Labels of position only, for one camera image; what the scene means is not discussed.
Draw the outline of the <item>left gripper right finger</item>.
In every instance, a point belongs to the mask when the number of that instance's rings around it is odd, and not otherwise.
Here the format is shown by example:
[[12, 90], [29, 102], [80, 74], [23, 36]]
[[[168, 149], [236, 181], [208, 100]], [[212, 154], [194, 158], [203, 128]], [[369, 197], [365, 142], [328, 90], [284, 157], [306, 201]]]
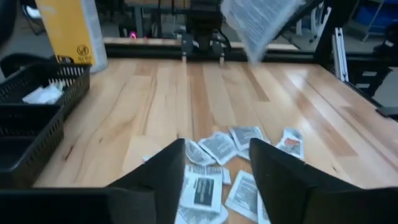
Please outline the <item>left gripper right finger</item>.
[[250, 160], [271, 223], [397, 224], [397, 187], [362, 189], [257, 138]]

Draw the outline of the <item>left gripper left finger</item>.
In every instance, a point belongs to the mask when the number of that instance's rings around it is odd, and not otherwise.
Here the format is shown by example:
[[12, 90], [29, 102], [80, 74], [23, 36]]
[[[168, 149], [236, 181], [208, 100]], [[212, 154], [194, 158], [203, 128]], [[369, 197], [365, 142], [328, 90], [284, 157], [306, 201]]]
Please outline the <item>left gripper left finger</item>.
[[1, 223], [174, 223], [185, 141], [177, 139], [105, 187], [1, 191]]

